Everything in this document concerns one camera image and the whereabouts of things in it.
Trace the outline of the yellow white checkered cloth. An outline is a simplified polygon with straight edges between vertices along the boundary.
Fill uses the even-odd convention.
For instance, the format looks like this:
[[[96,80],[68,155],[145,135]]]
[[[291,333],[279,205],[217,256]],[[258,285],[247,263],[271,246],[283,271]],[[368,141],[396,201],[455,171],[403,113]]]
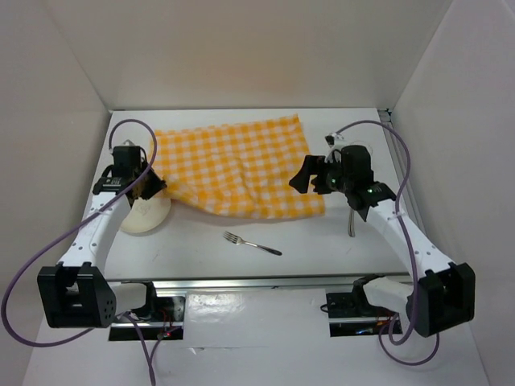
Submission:
[[[155,134],[153,168],[165,196],[216,216],[321,216],[324,200],[290,187],[309,147],[298,115]]]

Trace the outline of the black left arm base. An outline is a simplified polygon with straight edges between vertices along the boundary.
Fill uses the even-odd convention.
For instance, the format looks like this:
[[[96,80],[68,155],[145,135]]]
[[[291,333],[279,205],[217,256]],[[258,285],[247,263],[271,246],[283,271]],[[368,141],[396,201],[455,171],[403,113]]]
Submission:
[[[111,282],[117,316],[109,328],[113,342],[183,339],[186,295],[161,294],[152,281]]]

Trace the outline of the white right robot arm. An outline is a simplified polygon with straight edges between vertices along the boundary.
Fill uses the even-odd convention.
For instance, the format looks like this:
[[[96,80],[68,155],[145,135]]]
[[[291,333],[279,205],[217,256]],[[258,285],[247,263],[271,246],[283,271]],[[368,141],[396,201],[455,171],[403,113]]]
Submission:
[[[438,250],[401,211],[398,196],[374,178],[364,146],[336,146],[327,156],[308,155],[290,180],[298,193],[344,194],[349,207],[374,228],[409,270],[412,285],[372,274],[353,283],[351,305],[360,315],[391,310],[427,338],[473,320],[476,275]]]

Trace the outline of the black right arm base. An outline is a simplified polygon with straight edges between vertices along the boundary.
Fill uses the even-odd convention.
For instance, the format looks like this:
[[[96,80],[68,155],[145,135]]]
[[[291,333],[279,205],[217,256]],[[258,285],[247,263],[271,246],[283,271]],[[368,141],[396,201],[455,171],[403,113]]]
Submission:
[[[326,294],[326,302],[319,308],[328,316],[331,337],[378,335],[389,325],[393,311],[372,306],[365,297],[364,285],[378,278],[381,276],[368,275],[355,280],[347,292]]]

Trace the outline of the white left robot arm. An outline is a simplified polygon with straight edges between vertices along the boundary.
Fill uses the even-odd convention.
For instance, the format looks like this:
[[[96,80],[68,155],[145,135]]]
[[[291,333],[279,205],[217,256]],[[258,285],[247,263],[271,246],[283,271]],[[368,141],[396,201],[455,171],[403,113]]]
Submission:
[[[112,151],[93,186],[93,219],[80,227],[67,252],[54,266],[43,267],[37,284],[51,328],[105,328],[131,311],[142,321],[159,311],[154,287],[144,281],[108,282],[105,264],[123,220],[137,200],[151,199],[166,184],[149,167],[145,150],[124,142]]]

